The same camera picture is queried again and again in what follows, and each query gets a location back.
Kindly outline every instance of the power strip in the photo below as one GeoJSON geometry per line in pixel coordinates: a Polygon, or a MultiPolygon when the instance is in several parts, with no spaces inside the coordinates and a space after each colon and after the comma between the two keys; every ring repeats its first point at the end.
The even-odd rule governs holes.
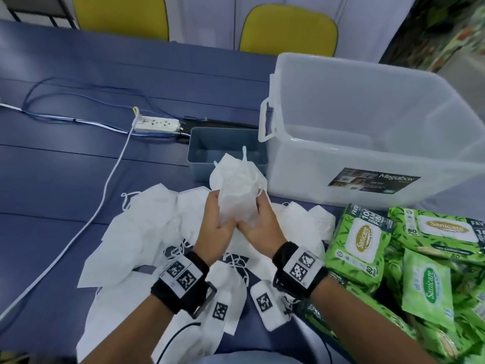
{"type": "Polygon", "coordinates": [[[180,122],[169,117],[140,115],[134,130],[137,133],[178,133],[180,122]]]}

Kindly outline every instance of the forearm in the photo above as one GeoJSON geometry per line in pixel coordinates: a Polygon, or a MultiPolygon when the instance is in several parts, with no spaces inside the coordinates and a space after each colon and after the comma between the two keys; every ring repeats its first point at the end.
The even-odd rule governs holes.
{"type": "Polygon", "coordinates": [[[330,277],[311,299],[359,364],[437,364],[418,343],[330,277]]]}
{"type": "Polygon", "coordinates": [[[148,364],[173,313],[150,295],[81,364],[148,364]]]}

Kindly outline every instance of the person's left hand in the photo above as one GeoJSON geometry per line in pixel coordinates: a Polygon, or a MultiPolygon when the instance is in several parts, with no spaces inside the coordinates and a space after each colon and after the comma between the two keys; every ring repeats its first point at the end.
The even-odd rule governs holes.
{"type": "Polygon", "coordinates": [[[219,220],[219,191],[209,193],[193,251],[210,267],[226,252],[237,222],[233,219],[221,225],[219,220]]]}

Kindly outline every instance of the bin handle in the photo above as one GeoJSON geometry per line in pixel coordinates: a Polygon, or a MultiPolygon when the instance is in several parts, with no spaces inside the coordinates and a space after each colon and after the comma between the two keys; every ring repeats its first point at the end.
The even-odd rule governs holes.
{"type": "Polygon", "coordinates": [[[261,102],[261,107],[259,109],[259,131],[258,131],[258,140],[263,143],[268,139],[271,139],[275,136],[274,131],[270,134],[266,135],[266,109],[268,107],[269,97],[266,98],[263,102],[261,102]]]}

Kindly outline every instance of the person's right hand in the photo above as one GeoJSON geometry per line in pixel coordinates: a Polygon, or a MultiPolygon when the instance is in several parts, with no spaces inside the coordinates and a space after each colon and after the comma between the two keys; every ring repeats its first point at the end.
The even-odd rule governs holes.
{"type": "Polygon", "coordinates": [[[256,227],[239,221],[238,229],[258,252],[272,259],[286,239],[264,191],[256,198],[256,203],[259,210],[256,227]]]}

